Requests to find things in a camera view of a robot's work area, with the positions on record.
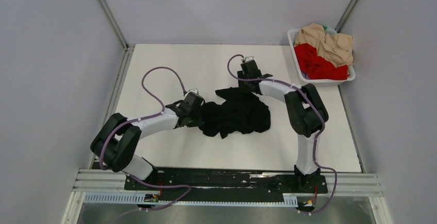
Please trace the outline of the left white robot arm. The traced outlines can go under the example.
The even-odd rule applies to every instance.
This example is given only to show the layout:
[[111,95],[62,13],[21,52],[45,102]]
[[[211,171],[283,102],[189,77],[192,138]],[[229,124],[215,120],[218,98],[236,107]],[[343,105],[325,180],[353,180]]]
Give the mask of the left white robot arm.
[[144,189],[153,189],[158,176],[151,163],[136,155],[139,141],[165,130],[201,126],[200,111],[204,102],[199,94],[189,92],[183,100],[165,106],[157,114],[131,119],[121,113],[112,114],[92,141],[90,149],[104,168],[135,176]]

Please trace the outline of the black t shirt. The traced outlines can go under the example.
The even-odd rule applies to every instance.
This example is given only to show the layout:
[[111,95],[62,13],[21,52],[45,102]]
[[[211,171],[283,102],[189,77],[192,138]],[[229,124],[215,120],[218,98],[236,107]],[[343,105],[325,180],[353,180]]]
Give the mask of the black t shirt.
[[203,105],[203,124],[199,129],[204,135],[219,134],[224,139],[233,132],[262,133],[270,129],[269,107],[255,94],[241,92],[239,88],[219,89],[215,93],[225,101],[222,104],[210,101]]

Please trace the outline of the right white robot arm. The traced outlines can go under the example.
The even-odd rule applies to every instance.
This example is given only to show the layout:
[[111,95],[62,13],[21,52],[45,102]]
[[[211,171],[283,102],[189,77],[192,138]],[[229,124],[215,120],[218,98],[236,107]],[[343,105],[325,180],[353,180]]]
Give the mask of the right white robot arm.
[[290,125],[298,137],[294,185],[301,192],[314,189],[321,178],[316,161],[317,140],[329,118],[316,87],[291,85],[271,74],[263,75],[254,59],[243,59],[241,68],[237,72],[241,91],[272,97],[286,105]]

